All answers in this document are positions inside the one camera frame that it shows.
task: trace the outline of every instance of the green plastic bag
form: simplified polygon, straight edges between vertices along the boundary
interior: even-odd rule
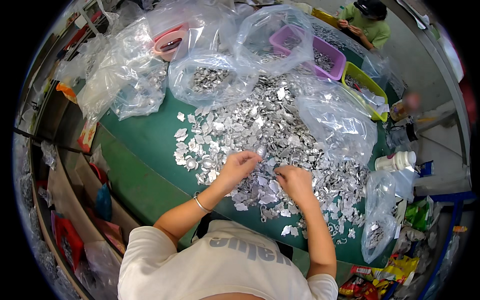
[[[407,205],[404,224],[416,230],[426,231],[433,221],[433,200],[425,199]]]

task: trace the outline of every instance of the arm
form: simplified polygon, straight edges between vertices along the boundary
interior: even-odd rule
[[[353,5],[353,3],[350,3],[340,12],[338,15],[338,21],[336,22],[338,28],[343,29],[348,26],[348,21],[353,18],[355,9],[357,8]]]
[[[365,34],[363,33],[363,30],[361,28],[358,28],[358,27],[355,27],[355,26],[352,26],[352,25],[348,25],[347,28],[350,29],[350,31],[354,35],[356,35],[360,38],[360,41],[362,42],[363,46],[367,50],[370,50],[374,47],[374,45],[368,41],[367,37],[365,36]]]
[[[207,210],[212,210],[260,161],[262,158],[250,151],[228,156],[227,162],[212,185],[198,195],[198,202]],[[190,199],[164,213],[153,226],[163,231],[176,247],[179,239],[205,214],[197,202]]]
[[[307,278],[316,274],[336,275],[336,255],[330,232],[325,223],[317,198],[312,192],[312,175],[294,166],[275,169],[277,180],[287,194],[300,207],[307,221],[310,269]]]

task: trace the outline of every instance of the white t-shirt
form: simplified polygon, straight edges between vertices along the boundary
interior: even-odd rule
[[[252,294],[266,300],[336,299],[331,275],[305,279],[272,240],[225,220],[177,252],[161,230],[132,230],[120,267],[120,300],[199,300],[223,293]]]

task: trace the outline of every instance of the paper tag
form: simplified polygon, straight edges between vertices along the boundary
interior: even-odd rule
[[[375,108],[375,111],[381,115],[383,114],[384,112],[388,112],[390,111],[390,109],[388,108],[388,104],[382,104],[382,105],[378,105],[376,108]]]
[[[373,102],[375,102],[376,105],[382,105],[382,104],[385,104],[385,98],[383,98],[382,96],[373,96],[373,99],[372,99]]]
[[[395,240],[398,239],[398,237],[400,236],[400,230],[401,230],[401,229],[402,229],[402,226],[401,226],[401,225],[398,225],[398,226],[396,227],[396,232],[395,232],[395,237],[394,237]]]

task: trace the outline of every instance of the green t-shirt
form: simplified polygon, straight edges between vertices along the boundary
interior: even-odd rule
[[[350,25],[363,29],[367,40],[375,48],[381,48],[390,37],[390,27],[385,21],[374,21],[363,17],[353,3],[347,5],[338,18],[347,20]]]

